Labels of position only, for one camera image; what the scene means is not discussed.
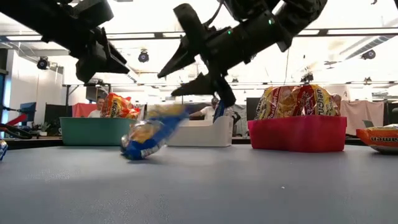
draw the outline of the red plastic basket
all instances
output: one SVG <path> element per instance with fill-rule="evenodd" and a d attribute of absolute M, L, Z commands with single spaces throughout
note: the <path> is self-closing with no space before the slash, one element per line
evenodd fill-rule
<path fill-rule="evenodd" d="M 344 150 L 347 118 L 340 116 L 294 116 L 248 121 L 251 146 L 294 152 Z"/>

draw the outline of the orange snack bag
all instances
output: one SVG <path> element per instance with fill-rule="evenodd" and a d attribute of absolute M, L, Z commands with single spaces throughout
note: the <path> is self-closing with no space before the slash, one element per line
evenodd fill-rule
<path fill-rule="evenodd" d="M 110 93 L 101 110 L 102 118 L 132 118 L 138 117 L 139 109 L 133 107 L 131 97 L 123 98 L 115 93 Z"/>
<path fill-rule="evenodd" d="M 298 86 L 269 87 L 257 105 L 255 119 L 286 118 L 293 116 L 297 104 Z"/>
<path fill-rule="evenodd" d="M 356 135 L 362 142 L 376 150 L 383 147 L 398 148 L 397 126 L 357 129 Z"/>
<path fill-rule="evenodd" d="M 303 108 L 305 115 L 340 115 L 333 97 L 318 85 L 300 87 L 297 94 L 297 105 L 294 110 L 294 116 L 300 115 Z"/>

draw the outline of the spotlight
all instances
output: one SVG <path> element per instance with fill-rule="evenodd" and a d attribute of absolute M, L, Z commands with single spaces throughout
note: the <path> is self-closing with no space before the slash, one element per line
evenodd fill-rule
<path fill-rule="evenodd" d="M 366 60 L 366 59 L 374 59 L 376 57 L 376 53 L 374 50 L 370 50 L 368 52 L 365 52 L 362 54 L 361 59 Z"/>
<path fill-rule="evenodd" d="M 37 62 L 37 68 L 40 70 L 49 69 L 49 58 L 48 57 L 40 57 L 40 60 Z"/>
<path fill-rule="evenodd" d="M 138 55 L 138 61 L 141 63 L 145 63 L 149 61 L 149 55 L 147 50 L 142 49 L 141 53 Z"/>

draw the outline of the plastic bin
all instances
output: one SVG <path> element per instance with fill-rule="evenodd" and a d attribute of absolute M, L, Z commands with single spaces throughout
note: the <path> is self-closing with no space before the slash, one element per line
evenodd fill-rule
<path fill-rule="evenodd" d="M 295 116 L 248 121 L 251 146 L 294 152 L 344 150 L 347 118 Z"/>
<path fill-rule="evenodd" d="M 67 146 L 119 146 L 136 120 L 127 118 L 60 118 Z"/>
<path fill-rule="evenodd" d="M 232 144 L 233 119 L 221 116 L 212 121 L 182 123 L 167 142 L 168 146 L 227 147 Z"/>

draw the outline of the monitor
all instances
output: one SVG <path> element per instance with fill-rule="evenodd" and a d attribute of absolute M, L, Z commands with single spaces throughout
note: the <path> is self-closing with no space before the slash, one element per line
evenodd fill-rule
<path fill-rule="evenodd" d="M 27 115 L 26 120 L 22 121 L 23 126 L 26 126 L 27 122 L 33 122 L 35 120 L 36 102 L 21 103 L 19 109 L 21 110 L 20 114 Z"/>
<path fill-rule="evenodd" d="M 259 97 L 246 98 L 246 117 L 248 121 L 252 121 L 254 120 L 254 117 L 256 117 L 256 110 L 259 101 Z"/>

